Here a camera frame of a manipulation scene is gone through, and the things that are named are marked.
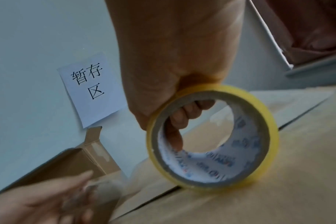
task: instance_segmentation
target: black chinese character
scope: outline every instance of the black chinese character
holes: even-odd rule
[[[100,63],[98,63],[98,64],[96,64],[96,65],[90,65],[90,67],[88,67],[87,69],[90,69],[90,73],[89,73],[89,75],[91,75],[91,76],[93,76],[93,78],[94,78],[94,73],[95,72],[97,72],[98,74],[97,74],[97,76],[100,76],[100,72],[99,72],[99,70],[102,70],[102,68],[101,69],[98,69],[99,68],[99,65]]]
[[[92,98],[92,99],[95,99],[95,98],[97,98],[98,96],[101,96],[101,95],[104,94],[102,91],[98,90],[98,85],[99,85],[99,84],[100,84],[100,83],[98,83],[98,84],[96,84],[96,85],[93,85],[92,87],[88,88],[88,91],[90,92],[90,95],[91,95],[91,98]]]
[[[73,80],[76,79],[78,85],[80,85],[81,83],[87,81],[86,74],[84,74],[85,71],[83,71],[83,72],[82,72],[82,71],[83,71],[83,69],[81,69],[81,70],[78,71],[78,72],[73,72],[73,74],[72,74],[72,78],[73,78]]]

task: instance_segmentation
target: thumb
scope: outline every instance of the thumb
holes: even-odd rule
[[[41,183],[19,187],[12,191],[13,199],[23,204],[35,206],[84,186],[92,175],[93,171],[89,170],[77,176],[51,179]]]

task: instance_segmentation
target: blurred hand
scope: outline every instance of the blurred hand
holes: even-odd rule
[[[106,0],[117,34],[128,107],[142,129],[178,90],[220,83],[234,60],[245,0]],[[166,134],[177,150],[179,129],[211,108],[191,102],[172,114]]]
[[[92,211],[79,218],[60,216],[63,199],[81,189],[93,175],[53,179],[34,185],[14,188],[0,194],[0,224],[73,224],[89,223]]]

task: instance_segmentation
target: white wall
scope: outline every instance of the white wall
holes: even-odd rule
[[[306,86],[283,77],[286,66],[255,19],[248,6],[226,83]],[[103,0],[0,0],[0,189],[83,141],[56,69],[100,51],[119,80],[118,46]],[[101,140],[126,173],[146,158],[145,133],[127,109],[96,125],[104,127]]]

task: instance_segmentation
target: yellow tape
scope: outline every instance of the yellow tape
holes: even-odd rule
[[[177,100],[181,99],[182,97],[191,96],[193,98],[194,94],[196,93],[211,92],[211,91],[221,93],[221,94],[233,95],[233,96],[236,96],[248,102],[253,108],[255,108],[260,113],[261,117],[264,119],[264,122],[266,123],[268,127],[267,134],[269,136],[269,148],[261,164],[251,174],[245,177],[243,180],[240,180],[236,183],[229,184],[228,186],[223,186],[223,187],[209,187],[208,185],[195,186],[195,185],[186,183],[186,181],[184,180],[179,180],[178,178],[174,177],[170,172],[168,172],[166,169],[164,169],[165,164],[162,164],[162,161],[157,159],[157,156],[154,153],[154,151],[158,149],[153,148],[152,146],[153,129],[154,129],[154,126],[156,124],[158,117],[161,115],[163,110],[165,110],[168,106],[173,105]],[[169,102],[167,102],[164,106],[162,106],[158,111],[156,111],[151,116],[149,123],[148,123],[148,127],[147,127],[146,144],[147,144],[147,150],[148,150],[148,155],[150,159],[152,160],[153,164],[158,169],[158,171],[164,177],[166,177],[173,183],[181,187],[184,187],[184,188],[190,188],[190,189],[194,189],[198,191],[215,192],[215,191],[220,191],[220,190],[226,190],[231,187],[243,186],[245,184],[253,182],[257,180],[269,168],[278,150],[278,127],[275,123],[275,120],[272,114],[269,112],[268,108],[260,100],[258,100],[256,97],[254,97],[250,93],[244,90],[232,87],[232,86],[199,85],[199,86],[193,86],[193,87],[184,89],[182,91],[179,91],[171,100],[169,100]]]

